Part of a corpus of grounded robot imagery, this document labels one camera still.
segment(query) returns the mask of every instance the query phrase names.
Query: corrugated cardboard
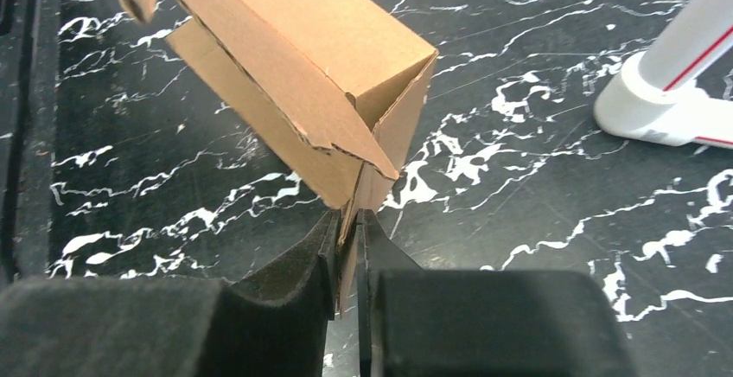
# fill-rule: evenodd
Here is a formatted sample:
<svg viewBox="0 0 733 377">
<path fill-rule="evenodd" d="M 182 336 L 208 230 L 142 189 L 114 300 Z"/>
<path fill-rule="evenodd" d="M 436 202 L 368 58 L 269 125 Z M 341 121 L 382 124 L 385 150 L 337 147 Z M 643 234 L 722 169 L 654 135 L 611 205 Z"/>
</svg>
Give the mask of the corrugated cardboard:
<svg viewBox="0 0 733 377">
<path fill-rule="evenodd" d="M 344 209 L 342 237 L 356 208 L 379 208 L 405 163 L 435 48 L 370 0 L 178 1 L 194 21 L 170 46 Z M 156 0 L 121 2 L 138 21 L 153 17 Z"/>
</svg>

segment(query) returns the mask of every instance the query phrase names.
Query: white pole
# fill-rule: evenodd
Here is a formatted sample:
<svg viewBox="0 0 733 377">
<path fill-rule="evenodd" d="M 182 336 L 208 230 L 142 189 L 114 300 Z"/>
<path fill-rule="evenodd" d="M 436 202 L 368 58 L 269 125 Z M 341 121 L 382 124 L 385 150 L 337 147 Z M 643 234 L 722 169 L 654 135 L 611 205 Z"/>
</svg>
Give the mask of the white pole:
<svg viewBox="0 0 733 377">
<path fill-rule="evenodd" d="M 624 61 L 596 100 L 596 122 L 619 137 L 733 149 L 733 102 L 695 87 L 731 46 L 733 0 L 691 0 L 647 52 Z"/>
<path fill-rule="evenodd" d="M 733 0 L 690 0 L 644 54 L 639 74 L 669 91 L 695 79 L 733 46 Z"/>
</svg>

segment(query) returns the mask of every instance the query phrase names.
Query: table surface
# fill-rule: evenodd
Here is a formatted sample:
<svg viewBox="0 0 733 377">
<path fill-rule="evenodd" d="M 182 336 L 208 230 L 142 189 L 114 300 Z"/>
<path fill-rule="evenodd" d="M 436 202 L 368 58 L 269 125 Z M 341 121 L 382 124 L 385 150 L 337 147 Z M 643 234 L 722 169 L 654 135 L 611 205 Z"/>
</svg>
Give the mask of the table surface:
<svg viewBox="0 0 733 377">
<path fill-rule="evenodd" d="M 602 286 L 642 375 L 733 370 L 733 153 L 602 133 L 624 59 L 686 0 L 373 0 L 441 51 L 380 220 L 427 268 L 572 269 Z M 160 0 L 62 0 L 48 274 L 238 280 L 302 237 L 318 198 L 163 37 Z M 733 56 L 700 79 L 730 99 Z M 327 376 L 356 374 L 353 311 Z"/>
</svg>

